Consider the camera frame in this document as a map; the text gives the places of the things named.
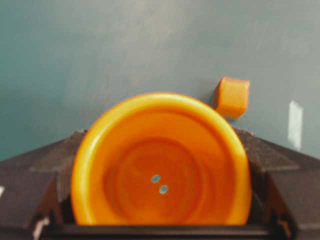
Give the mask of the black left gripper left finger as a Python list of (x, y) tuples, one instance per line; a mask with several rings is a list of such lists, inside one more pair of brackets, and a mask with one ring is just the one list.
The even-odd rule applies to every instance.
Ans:
[(42, 225), (74, 223), (72, 170), (87, 131), (0, 163), (1, 235), (38, 235)]

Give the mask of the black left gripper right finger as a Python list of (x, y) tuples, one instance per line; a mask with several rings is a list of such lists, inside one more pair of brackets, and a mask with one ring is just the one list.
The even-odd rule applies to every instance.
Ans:
[(250, 165), (250, 224), (276, 225), (285, 234), (320, 232), (320, 160), (235, 128)]

